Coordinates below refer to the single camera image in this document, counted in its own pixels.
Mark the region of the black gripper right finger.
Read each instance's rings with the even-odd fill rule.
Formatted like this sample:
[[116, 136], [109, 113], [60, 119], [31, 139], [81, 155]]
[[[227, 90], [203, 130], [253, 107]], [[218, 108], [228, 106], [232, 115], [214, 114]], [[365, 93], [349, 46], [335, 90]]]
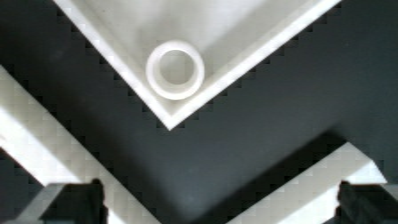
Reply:
[[337, 224], [398, 224], [398, 184], [353, 184], [338, 191]]

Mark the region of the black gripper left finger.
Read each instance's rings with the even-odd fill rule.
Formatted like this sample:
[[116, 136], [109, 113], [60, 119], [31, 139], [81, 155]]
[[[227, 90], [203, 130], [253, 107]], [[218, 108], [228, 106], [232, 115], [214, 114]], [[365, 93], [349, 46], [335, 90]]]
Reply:
[[15, 224], [109, 224], [106, 187], [90, 183], [54, 183], [35, 197]]

